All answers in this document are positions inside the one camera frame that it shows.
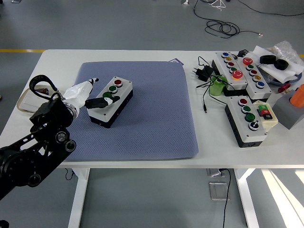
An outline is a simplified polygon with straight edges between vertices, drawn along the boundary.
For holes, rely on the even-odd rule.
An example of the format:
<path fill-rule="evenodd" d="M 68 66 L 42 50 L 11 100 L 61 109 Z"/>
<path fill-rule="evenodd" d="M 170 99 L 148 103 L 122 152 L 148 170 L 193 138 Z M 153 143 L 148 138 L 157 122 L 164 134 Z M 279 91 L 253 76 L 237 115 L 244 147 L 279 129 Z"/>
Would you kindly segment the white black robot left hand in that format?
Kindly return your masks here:
<path fill-rule="evenodd" d="M 69 109 L 75 111 L 78 114 L 80 108 L 82 108 L 83 106 L 88 109 L 105 108 L 120 100 L 119 96 L 88 99 L 89 95 L 93 90 L 93 84 L 98 80 L 98 78 L 90 78 L 87 81 L 84 81 L 67 89 L 63 95 L 63 103 Z"/>

